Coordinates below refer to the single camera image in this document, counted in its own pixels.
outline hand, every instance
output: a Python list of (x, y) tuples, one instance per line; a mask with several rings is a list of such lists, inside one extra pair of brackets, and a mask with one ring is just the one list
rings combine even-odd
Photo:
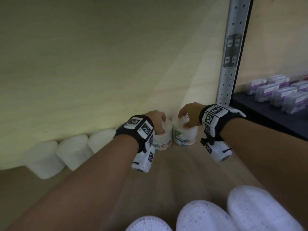
[(163, 112), (159, 112), (157, 110), (148, 112), (144, 114), (145, 116), (148, 116), (153, 124), (154, 124), (154, 131), (156, 135), (161, 135), (165, 133), (165, 130), (161, 124), (161, 120), (163, 120), (163, 122), (166, 121), (166, 115)]
[(189, 116), (189, 122), (185, 123), (183, 127), (191, 128), (194, 126), (200, 126), (201, 124), (199, 122), (199, 115), (201, 110), (204, 109), (205, 107), (206, 105), (194, 102), (187, 104), (183, 108), (181, 108), (181, 110), (179, 111), (178, 118), (186, 116), (186, 114)]

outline forearm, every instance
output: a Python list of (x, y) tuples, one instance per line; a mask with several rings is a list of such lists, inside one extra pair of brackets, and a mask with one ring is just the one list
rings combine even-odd
[(117, 203), (138, 147), (131, 136), (115, 137), (8, 230), (99, 230)]
[(230, 120), (221, 137), (302, 225), (308, 225), (308, 142), (248, 120)]

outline black shelf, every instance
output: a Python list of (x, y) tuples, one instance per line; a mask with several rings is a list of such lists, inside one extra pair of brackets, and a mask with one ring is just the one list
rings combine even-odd
[(281, 107), (274, 107), (269, 102), (257, 102), (254, 97), (243, 92), (235, 93), (231, 106), (243, 111), (255, 123), (308, 141), (308, 108), (286, 114), (281, 112)]

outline wooden floor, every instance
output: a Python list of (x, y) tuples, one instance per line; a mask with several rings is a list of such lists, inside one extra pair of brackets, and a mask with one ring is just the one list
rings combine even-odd
[[(201, 129), (198, 135), (198, 139), (204, 135)], [(59, 175), (41, 180), (25, 167), (0, 171), (0, 230), (69, 173), (65, 168)], [(176, 218), (186, 203), (203, 199), (225, 209), (229, 192), (243, 184), (260, 187), (235, 155), (215, 163), (199, 142), (189, 147), (173, 143), (166, 151), (156, 152), (149, 173), (129, 171), (106, 230), (125, 230), (145, 215), (158, 216), (175, 230)]]

